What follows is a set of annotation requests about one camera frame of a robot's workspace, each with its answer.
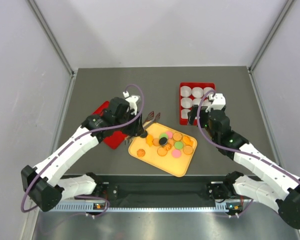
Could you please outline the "metal tongs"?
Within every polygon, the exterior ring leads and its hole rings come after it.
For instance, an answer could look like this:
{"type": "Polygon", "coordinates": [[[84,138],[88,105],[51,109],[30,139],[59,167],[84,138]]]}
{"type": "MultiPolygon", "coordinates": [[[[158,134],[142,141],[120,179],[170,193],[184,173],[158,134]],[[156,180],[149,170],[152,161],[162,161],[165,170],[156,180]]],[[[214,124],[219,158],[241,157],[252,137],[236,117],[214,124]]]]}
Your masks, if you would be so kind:
{"type": "MultiPolygon", "coordinates": [[[[160,117],[161,117],[160,112],[156,116],[154,116],[154,111],[150,112],[148,114],[148,116],[146,117],[146,119],[143,121],[143,124],[142,124],[144,131],[146,131],[146,129],[150,125],[152,125],[154,123],[157,123],[160,120],[160,117]]],[[[135,138],[134,136],[126,137],[125,140],[124,140],[124,144],[129,145],[133,141],[134,138],[135,138]]]]}

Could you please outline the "red cookie box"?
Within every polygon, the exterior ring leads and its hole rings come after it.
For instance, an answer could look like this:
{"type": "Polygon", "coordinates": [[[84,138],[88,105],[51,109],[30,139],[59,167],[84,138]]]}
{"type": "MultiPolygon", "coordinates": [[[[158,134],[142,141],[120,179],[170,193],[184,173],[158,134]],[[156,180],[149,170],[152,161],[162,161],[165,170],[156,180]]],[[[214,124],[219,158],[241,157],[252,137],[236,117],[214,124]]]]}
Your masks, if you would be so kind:
{"type": "Polygon", "coordinates": [[[181,82],[179,84],[179,124],[187,125],[188,113],[198,105],[209,90],[215,90],[212,82],[181,82]]]}

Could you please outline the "orange flower cookie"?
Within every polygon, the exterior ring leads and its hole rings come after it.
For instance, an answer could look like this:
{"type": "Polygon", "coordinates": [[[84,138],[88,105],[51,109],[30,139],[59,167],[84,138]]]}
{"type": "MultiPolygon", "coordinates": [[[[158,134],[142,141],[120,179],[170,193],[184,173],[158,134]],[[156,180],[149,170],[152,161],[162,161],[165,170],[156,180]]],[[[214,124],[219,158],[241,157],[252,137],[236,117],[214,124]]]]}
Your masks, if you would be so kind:
{"type": "Polygon", "coordinates": [[[172,144],[168,142],[166,145],[163,146],[163,148],[168,152],[171,150],[172,144]]]}

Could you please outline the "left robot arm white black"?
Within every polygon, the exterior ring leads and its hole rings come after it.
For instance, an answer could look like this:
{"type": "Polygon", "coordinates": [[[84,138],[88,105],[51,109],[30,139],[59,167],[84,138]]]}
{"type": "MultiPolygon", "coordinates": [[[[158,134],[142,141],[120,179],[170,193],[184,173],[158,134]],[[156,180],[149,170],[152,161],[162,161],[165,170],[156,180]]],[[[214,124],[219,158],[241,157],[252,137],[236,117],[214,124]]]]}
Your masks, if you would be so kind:
{"type": "Polygon", "coordinates": [[[115,97],[99,114],[89,115],[75,133],[53,154],[34,167],[21,170],[25,195],[43,212],[52,210],[60,201],[80,195],[99,198],[104,191],[92,174],[64,179],[63,175],[85,153],[120,131],[131,137],[144,132],[138,95],[115,97]]]}

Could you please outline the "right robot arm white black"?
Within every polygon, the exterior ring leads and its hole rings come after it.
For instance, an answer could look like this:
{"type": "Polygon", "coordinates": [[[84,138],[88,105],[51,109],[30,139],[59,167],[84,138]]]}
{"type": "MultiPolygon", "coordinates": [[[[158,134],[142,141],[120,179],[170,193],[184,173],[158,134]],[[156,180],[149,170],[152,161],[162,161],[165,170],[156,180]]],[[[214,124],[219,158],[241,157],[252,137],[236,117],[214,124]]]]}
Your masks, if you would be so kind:
{"type": "Polygon", "coordinates": [[[232,130],[224,109],[194,105],[188,125],[197,123],[203,137],[218,151],[255,174],[255,181],[240,173],[229,173],[223,192],[229,198],[246,196],[268,206],[290,227],[300,230],[300,177],[289,173],[260,153],[245,137],[232,130]]]}

